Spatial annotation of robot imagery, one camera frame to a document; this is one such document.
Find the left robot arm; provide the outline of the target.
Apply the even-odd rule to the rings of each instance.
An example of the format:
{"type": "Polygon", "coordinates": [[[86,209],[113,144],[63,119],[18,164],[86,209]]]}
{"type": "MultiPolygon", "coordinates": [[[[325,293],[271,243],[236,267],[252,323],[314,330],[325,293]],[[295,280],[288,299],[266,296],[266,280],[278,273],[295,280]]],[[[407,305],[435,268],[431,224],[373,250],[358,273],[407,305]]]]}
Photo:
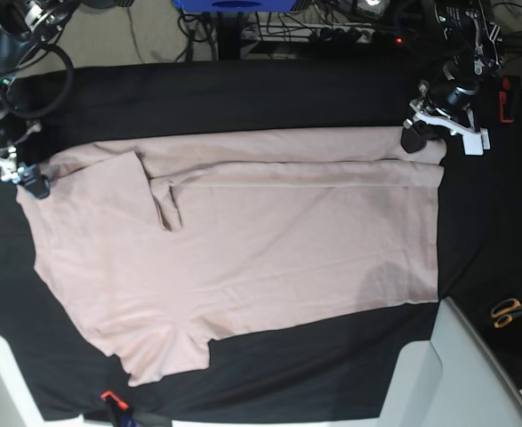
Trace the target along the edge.
{"type": "Polygon", "coordinates": [[[418,95],[409,101],[410,116],[403,123],[401,146],[420,151],[428,141],[449,134],[462,139],[464,154],[481,156],[490,149],[489,131],[473,109],[482,84],[502,66],[497,47],[501,34],[487,1],[433,1],[425,10],[434,17],[442,40],[426,51],[407,41],[411,29],[403,14],[412,5],[402,2],[393,14],[398,35],[408,50],[441,70],[418,84],[418,95]]]}

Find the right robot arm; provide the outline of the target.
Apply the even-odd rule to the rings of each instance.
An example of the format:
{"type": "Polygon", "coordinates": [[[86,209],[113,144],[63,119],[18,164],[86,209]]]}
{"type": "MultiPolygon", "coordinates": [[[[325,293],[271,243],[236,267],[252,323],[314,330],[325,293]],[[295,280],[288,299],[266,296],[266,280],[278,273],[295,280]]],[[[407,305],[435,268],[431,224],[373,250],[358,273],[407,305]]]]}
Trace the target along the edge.
{"type": "Polygon", "coordinates": [[[38,165],[28,165],[18,147],[42,131],[40,119],[68,97],[74,66],[58,41],[79,7],[78,1],[0,1],[0,179],[21,186],[37,199],[50,195],[50,183],[38,165]],[[48,105],[26,110],[9,92],[18,74],[49,54],[58,56],[66,76],[60,93],[48,105]]]}

